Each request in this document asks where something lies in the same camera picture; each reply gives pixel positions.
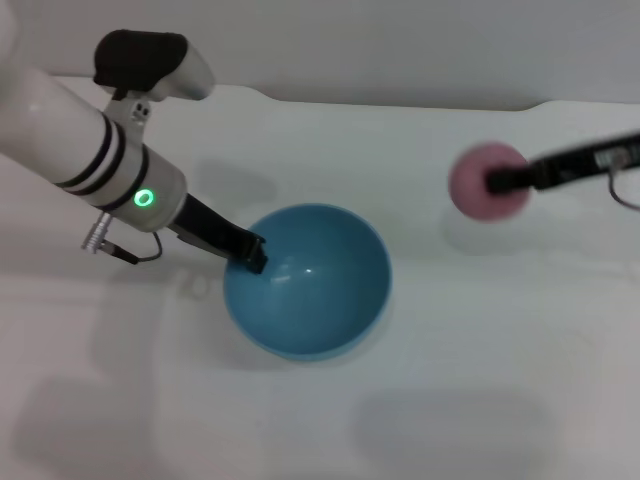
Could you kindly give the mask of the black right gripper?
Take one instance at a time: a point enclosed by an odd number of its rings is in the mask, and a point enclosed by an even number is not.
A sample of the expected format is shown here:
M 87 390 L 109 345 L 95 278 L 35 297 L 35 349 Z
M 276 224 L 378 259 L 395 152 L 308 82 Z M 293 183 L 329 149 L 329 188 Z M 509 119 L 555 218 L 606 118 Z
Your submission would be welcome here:
M 600 140 L 543 156 L 530 167 L 501 167 L 485 175 L 491 195 L 547 190 L 594 176 L 639 167 L 639 133 Z

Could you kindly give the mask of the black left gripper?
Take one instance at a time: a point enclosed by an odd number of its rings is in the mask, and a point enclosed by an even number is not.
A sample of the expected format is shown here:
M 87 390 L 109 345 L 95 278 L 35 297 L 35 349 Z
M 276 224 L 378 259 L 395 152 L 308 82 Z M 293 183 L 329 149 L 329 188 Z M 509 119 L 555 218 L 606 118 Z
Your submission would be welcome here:
M 188 194 L 169 229 L 182 241 L 233 261 L 243 261 L 253 274 L 261 274 L 268 262 L 265 240 L 243 229 Z

